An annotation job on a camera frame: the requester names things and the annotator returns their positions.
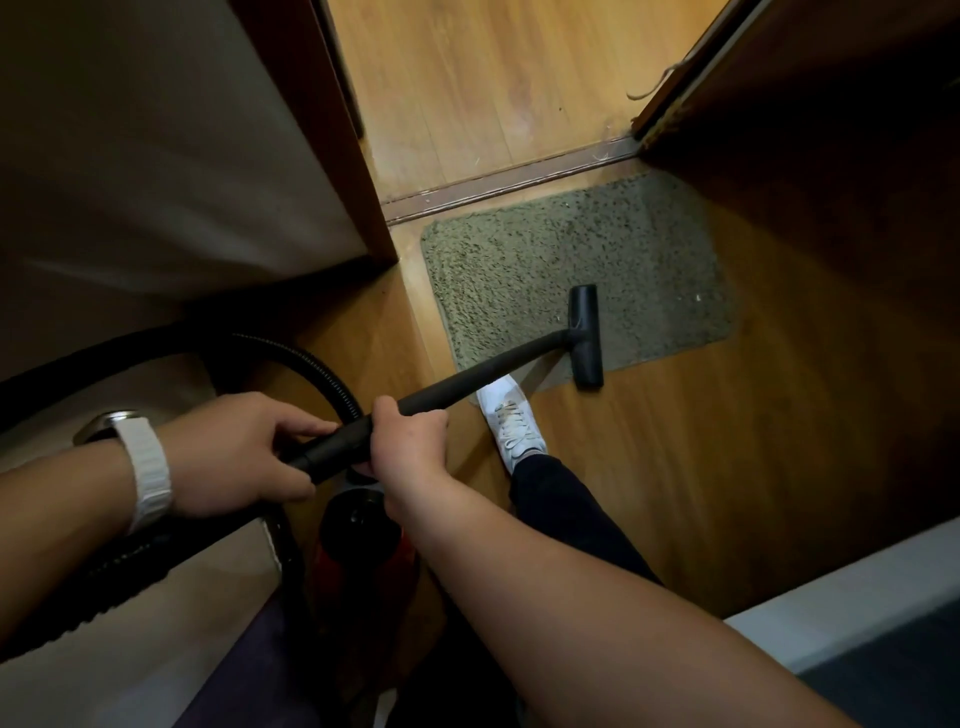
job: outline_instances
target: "hand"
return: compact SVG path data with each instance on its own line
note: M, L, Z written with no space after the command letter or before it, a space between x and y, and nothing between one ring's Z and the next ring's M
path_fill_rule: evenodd
M278 433L328 435L337 427L259 392L220 397L158 427L174 511L201 518L258 500L313 496L310 476L276 459L274 439Z
M442 409L404 417L392 397L378 397L373 403L371 467L383 483L391 518L397 520L403 502L421 486L447 477L446 420Z

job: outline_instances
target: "shoelace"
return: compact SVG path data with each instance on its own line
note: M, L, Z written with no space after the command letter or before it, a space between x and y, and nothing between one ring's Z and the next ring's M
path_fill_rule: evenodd
M537 433L527 424L527 418L517 402L507 400L503 404L497 405L493 411L496 413L497 423L500 425L500 442L507 450L513 450L524 440L536 441L539 439Z

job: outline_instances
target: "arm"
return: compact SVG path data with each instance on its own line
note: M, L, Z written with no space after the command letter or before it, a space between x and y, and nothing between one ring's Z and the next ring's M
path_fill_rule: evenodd
M720 620L450 477L445 413L380 398L373 421L388 512L550 725L852 725Z
M213 516L260 499L312 496L309 476L274 457L274 438L336 426L251 393L220 397L159 427L174 511ZM0 643L86 556L127 531L135 501L130 458L115 440L0 474Z

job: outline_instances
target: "carpet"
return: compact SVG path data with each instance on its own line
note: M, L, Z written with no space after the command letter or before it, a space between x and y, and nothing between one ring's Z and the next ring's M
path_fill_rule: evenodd
M436 221L420 243L458 369L565 327L579 283L598 287L608 371L732 330L702 203L664 172ZM528 370L528 391L571 378L566 356Z

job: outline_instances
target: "black pants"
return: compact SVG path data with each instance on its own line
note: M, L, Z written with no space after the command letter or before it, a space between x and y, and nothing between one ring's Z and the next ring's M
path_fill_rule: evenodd
M560 460L533 455L514 470L516 516L540 533L649 579L629 539ZM516 693L480 638L452 604L447 627L400 690L388 728L517 726Z

